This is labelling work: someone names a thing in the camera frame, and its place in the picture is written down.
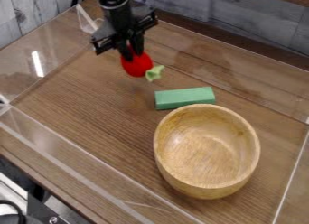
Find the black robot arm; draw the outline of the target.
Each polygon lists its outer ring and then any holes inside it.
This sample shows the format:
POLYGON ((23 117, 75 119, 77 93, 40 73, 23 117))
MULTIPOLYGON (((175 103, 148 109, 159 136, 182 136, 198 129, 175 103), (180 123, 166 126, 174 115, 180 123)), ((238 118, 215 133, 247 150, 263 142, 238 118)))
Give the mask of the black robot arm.
POLYGON ((93 32, 91 43, 96 54, 116 49, 126 61, 143 53, 144 32, 158 25, 150 5, 134 6, 131 0, 97 0, 104 20, 93 32))

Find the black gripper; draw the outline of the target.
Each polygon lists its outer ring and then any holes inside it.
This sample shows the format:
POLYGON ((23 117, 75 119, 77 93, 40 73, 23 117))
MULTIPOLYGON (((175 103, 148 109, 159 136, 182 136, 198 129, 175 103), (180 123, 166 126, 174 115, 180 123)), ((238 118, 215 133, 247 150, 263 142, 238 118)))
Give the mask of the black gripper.
POLYGON ((132 61, 132 53, 143 54, 144 32, 156 26, 155 10, 148 5, 123 5, 104 11, 104 21, 100 28, 92 34, 91 43, 96 54, 109 49, 117 49, 126 61, 132 61))

